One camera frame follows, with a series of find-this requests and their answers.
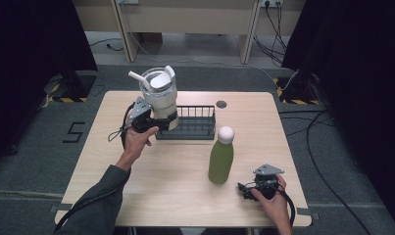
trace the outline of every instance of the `hand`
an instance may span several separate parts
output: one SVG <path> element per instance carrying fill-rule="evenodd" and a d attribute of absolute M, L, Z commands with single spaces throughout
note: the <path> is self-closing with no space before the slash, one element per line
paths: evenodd
<path fill-rule="evenodd" d="M 144 133 L 135 132 L 132 128 L 124 136 L 124 151 L 115 166 L 129 171 L 132 164 L 141 156 L 145 145 L 151 146 L 149 137 L 158 132 L 158 126 L 149 128 Z"/>
<path fill-rule="evenodd" d="M 285 191 L 286 182 L 279 174 L 276 176 L 280 184 L 279 189 Z M 288 208 L 285 198 L 278 191 L 272 199 L 268 200 L 257 189 L 251 190 L 253 196 L 259 200 L 268 218 L 275 224 L 280 235 L 292 234 L 291 224 L 289 223 Z"/>

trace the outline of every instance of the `bottle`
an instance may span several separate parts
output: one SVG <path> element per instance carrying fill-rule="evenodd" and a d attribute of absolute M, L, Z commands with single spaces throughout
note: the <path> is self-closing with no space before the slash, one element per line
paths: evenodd
<path fill-rule="evenodd" d="M 227 181 L 233 163 L 233 138 L 234 130 L 224 126 L 219 130 L 218 140 L 210 154 L 209 179 L 215 184 Z"/>

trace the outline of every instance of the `black wire rack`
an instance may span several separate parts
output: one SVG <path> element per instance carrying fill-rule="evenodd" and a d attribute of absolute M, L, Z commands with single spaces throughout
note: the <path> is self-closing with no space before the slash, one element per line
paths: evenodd
<path fill-rule="evenodd" d="M 177 106 L 178 126 L 159 131 L 157 140 L 213 140 L 216 133 L 215 106 Z"/>

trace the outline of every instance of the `black sleeve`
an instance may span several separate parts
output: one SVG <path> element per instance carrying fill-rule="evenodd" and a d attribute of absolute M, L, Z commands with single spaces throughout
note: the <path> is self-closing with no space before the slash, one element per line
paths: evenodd
<path fill-rule="evenodd" d="M 95 199 L 121 187 L 109 197 L 76 211 L 55 234 L 112 234 L 115 222 L 121 209 L 123 200 L 123 187 L 130 176 L 117 166 L 110 165 L 100 181 L 91 187 L 74 204 L 74 208 L 86 200 Z"/>

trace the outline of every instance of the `handheld controller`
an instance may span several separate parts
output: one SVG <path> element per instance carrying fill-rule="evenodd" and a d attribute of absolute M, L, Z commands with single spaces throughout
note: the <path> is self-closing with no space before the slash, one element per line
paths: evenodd
<path fill-rule="evenodd" d="M 254 179 L 255 182 L 247 183 L 245 185 L 237 183 L 237 187 L 242 193 L 243 198 L 258 201 L 258 199 L 256 199 L 251 192 L 251 189 L 255 188 L 259 190 L 265 198 L 269 200 L 272 199 L 276 189 L 279 187 L 279 182 L 276 175 L 283 173 L 283 170 L 268 164 L 263 164 L 255 169 L 253 173 L 256 174 Z"/>

